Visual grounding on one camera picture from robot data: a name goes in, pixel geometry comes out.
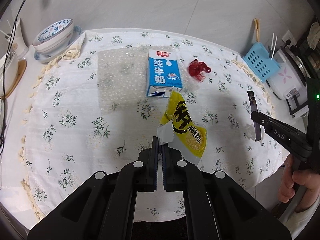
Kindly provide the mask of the person's right hand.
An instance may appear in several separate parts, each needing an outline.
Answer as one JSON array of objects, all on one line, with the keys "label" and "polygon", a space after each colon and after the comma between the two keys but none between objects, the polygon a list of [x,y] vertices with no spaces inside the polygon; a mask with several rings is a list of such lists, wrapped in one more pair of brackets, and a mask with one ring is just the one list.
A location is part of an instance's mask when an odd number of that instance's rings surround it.
[{"label": "person's right hand", "polygon": [[306,192],[297,205],[295,212],[300,213],[310,208],[319,197],[319,174],[312,170],[293,171],[293,156],[289,154],[278,191],[278,200],[287,203],[295,195],[294,183],[306,187]]}]

